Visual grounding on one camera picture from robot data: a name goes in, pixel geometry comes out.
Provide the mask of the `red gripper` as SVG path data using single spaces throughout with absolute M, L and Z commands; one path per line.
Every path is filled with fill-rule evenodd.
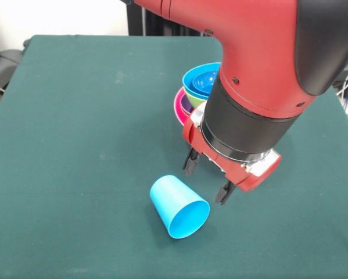
M 198 121 L 193 121 L 189 116 L 184 124 L 183 137 L 191 145 L 191 150 L 183 164 L 186 176 L 191 176 L 199 162 L 199 154 L 204 155 L 209 161 L 218 166 L 228 180 L 218 191 L 215 202 L 225 205 L 236 186 L 243 191 L 251 191 L 257 188 L 278 167 L 281 155 L 272 150 L 268 155 L 256 163 L 241 163 L 225 158 L 205 142 Z

